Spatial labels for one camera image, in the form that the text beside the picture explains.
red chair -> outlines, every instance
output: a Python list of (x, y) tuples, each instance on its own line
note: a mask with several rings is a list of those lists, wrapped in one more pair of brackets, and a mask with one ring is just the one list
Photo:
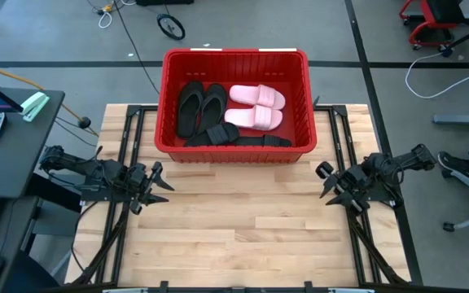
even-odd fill
[[(414, 0), (406, 0), (405, 5), (399, 12), (399, 17), (405, 20), (408, 25), (415, 16), (405, 15), (406, 8)], [(423, 22), (418, 25), (410, 34), (409, 42), (414, 45), (414, 50), (418, 50), (421, 46), (440, 46), (448, 45), (454, 41), (453, 36), (449, 33), (449, 28), (454, 28), (457, 24), (464, 20), (459, 2), (454, 0), (420, 0), (421, 11), (423, 12)], [(443, 41), (423, 41), (419, 36), (426, 29), (442, 29), (445, 30), (446, 40)]]

white cable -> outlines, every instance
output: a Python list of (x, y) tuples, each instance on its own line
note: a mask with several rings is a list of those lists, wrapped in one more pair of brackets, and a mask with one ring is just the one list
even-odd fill
[[(110, 17), (110, 22), (107, 23), (106, 25), (103, 25), (103, 19), (104, 19), (106, 16), (109, 16), (109, 17)], [(107, 13), (107, 12), (104, 12), (103, 16), (101, 16), (101, 19), (99, 20), (99, 27), (100, 27), (100, 28), (107, 28), (107, 27), (109, 27), (109, 26), (112, 24), (112, 21), (113, 21), (112, 15), (109, 14), (109, 13)]]
[(133, 2), (131, 2), (131, 3), (128, 3), (128, 1), (121, 0), (121, 2), (122, 2), (122, 4), (127, 5), (127, 6), (137, 4), (135, 1), (133, 1)]
[(434, 54), (434, 55), (430, 55), (430, 56), (426, 56), (426, 57), (421, 57), (419, 59), (416, 59), (412, 65), (410, 65), (410, 67), (408, 68), (408, 72), (406, 72), (406, 77), (405, 77), (405, 83), (406, 83), (406, 86), (408, 86), (408, 89), (413, 93), (415, 94), (416, 96), (420, 97), (420, 98), (435, 98), (437, 96), (440, 96), (442, 94), (444, 94), (445, 92), (451, 90), (452, 88), (454, 88), (455, 86), (457, 85), (460, 85), (462, 84), (464, 81), (467, 81), (469, 80), (469, 77), (461, 80), (461, 81), (457, 81), (456, 83), (452, 84), (451, 86), (447, 87), (446, 89), (442, 90), (441, 92), (437, 93), (437, 94), (433, 94), (431, 96), (423, 96), (421, 94), (418, 94), (416, 93), (414, 90), (412, 90), (412, 87), (408, 84), (408, 76), (410, 75), (410, 71), (412, 70), (412, 67), (419, 61), (419, 60), (423, 60), (423, 59), (428, 59), (428, 58), (432, 58), (432, 57), (436, 57), (436, 56), (439, 56), (441, 55), (442, 53), (437, 53), (437, 54)]

black metal frame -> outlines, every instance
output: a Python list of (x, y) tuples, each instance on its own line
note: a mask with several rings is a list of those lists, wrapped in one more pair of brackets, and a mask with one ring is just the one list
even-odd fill
[[(144, 115), (146, 114), (146, 112), (152, 112), (152, 111), (156, 112), (157, 109), (158, 107), (156, 105), (144, 105), (144, 106), (143, 105), (129, 105), (128, 106), (128, 109), (126, 111), (126, 120), (125, 120), (124, 130), (123, 130), (122, 139), (121, 139), (121, 148), (119, 150), (119, 158), (118, 158), (119, 162), (124, 163), (126, 146), (129, 140), (129, 131), (131, 129), (131, 123), (132, 123), (133, 117), (135, 115), (138, 115), (137, 128), (136, 128), (135, 136), (134, 136), (134, 149), (132, 150), (130, 164), (137, 163), (138, 150), (140, 147), (140, 140), (142, 136), (142, 125), (144, 122)], [(344, 127), (344, 136), (345, 136), (344, 139), (346, 141), (346, 145), (348, 149), (350, 164), (352, 165), (357, 164), (356, 152), (354, 150), (352, 134), (350, 131), (350, 124), (348, 122), (347, 107), (345, 105), (335, 105), (335, 106), (316, 105), (314, 107), (314, 110), (316, 112), (318, 111), (327, 112), (329, 116), (329, 121), (331, 123), (332, 139), (334, 143), (336, 159), (337, 159), (339, 170), (343, 171), (345, 169), (345, 166), (344, 166), (343, 151), (341, 147), (340, 135), (339, 135), (337, 119), (336, 119), (337, 116), (341, 117), (341, 121)], [(123, 205), (123, 209), (128, 209), (127, 205)], [(104, 229), (103, 243), (104, 243), (104, 240), (108, 238), (110, 235), (110, 231), (112, 230), (112, 227), (113, 227), (113, 218), (115, 216), (115, 213), (116, 213), (116, 203), (110, 203), (110, 207), (108, 208), (108, 214), (107, 214), (107, 219), (106, 219), (106, 226)], [(358, 237), (350, 229), (351, 220), (352, 220), (352, 215), (347, 213), (347, 221), (348, 221), (350, 239), (351, 239), (351, 244), (352, 244), (352, 249), (353, 249), (354, 264), (356, 265), (357, 281), (358, 281), (358, 285), (361, 286), (363, 284), (366, 284), (367, 281), (366, 281), (366, 276), (365, 276), (365, 270), (363, 267), (362, 254), (361, 254), (361, 248), (360, 248), (360, 244), (358, 241)], [(363, 224), (363, 228), (365, 230), (366, 236), (372, 239), (370, 221), (368, 218), (368, 214), (366, 212), (363, 213), (362, 215), (362, 224)], [(124, 241), (125, 241), (125, 231), (122, 232), (119, 235), (119, 238), (117, 239), (115, 258), (113, 261), (112, 280), (111, 280), (111, 282), (113, 283), (118, 283), (118, 280), (119, 280), (119, 274), (121, 270), (121, 261), (122, 261), (122, 252), (124, 250)], [(379, 267), (375, 263), (375, 261), (372, 259), (371, 255), (369, 255), (369, 259), (370, 259), (370, 264), (371, 264), (373, 283), (381, 283), (381, 274), (379, 272)], [(106, 265), (106, 260), (103, 261), (103, 264), (97, 270), (95, 282), (100, 283), (103, 281), (105, 265)], [(287, 288), (285, 291), (294, 291), (294, 289)]]

pink slide sandal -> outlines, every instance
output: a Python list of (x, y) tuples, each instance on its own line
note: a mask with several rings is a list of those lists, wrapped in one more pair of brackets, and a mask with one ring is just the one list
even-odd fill
[(252, 109), (229, 109), (224, 120), (238, 127), (272, 130), (282, 123), (283, 114), (278, 110), (256, 105)]
[(285, 107), (285, 97), (269, 86), (233, 85), (229, 90), (231, 99), (247, 105), (260, 105), (281, 110)]

desk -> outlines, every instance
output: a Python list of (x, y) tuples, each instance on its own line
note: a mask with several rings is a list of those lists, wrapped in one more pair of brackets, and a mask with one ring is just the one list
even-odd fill
[[(107, 105), (100, 159), (117, 159), (126, 108)], [(377, 151), (367, 105), (347, 108), (357, 158)], [(125, 162), (130, 162), (136, 119)], [(330, 195), (318, 198), (322, 181), (314, 169), (323, 160), (336, 166), (336, 158), (328, 114), (316, 112), (315, 121), (318, 146), (295, 164), (179, 164), (156, 149), (156, 113), (148, 112), (138, 162), (151, 166), (161, 161), (163, 177), (176, 191), (156, 187), (154, 193), (169, 203), (129, 215), (119, 286), (158, 287), (160, 281), (169, 281), (170, 287), (303, 287), (304, 281), (356, 286), (344, 209), (325, 206)], [(343, 137), (343, 127), (338, 129)], [(98, 203), (81, 219), (74, 248), (83, 266), (101, 245), (108, 204)], [(378, 249), (400, 276), (410, 279), (393, 210), (381, 203), (371, 205)], [(362, 248), (362, 258), (371, 280), (365, 251)], [(70, 260), (65, 281), (80, 273)]]
[[(17, 103), (35, 94), (36, 90), (6, 89), (0, 90)], [(16, 113), (7, 114), (7, 123), (0, 134), (0, 252), (5, 258), (5, 268), (0, 278), (3, 288), (12, 265), (21, 248), (25, 235), (33, 219), (39, 197), (34, 192), (27, 192), (28, 181), (33, 177), (33, 170), (42, 147), (50, 133), (59, 107), (64, 99), (61, 91), (45, 91), (50, 101), (32, 123), (23, 120)]]

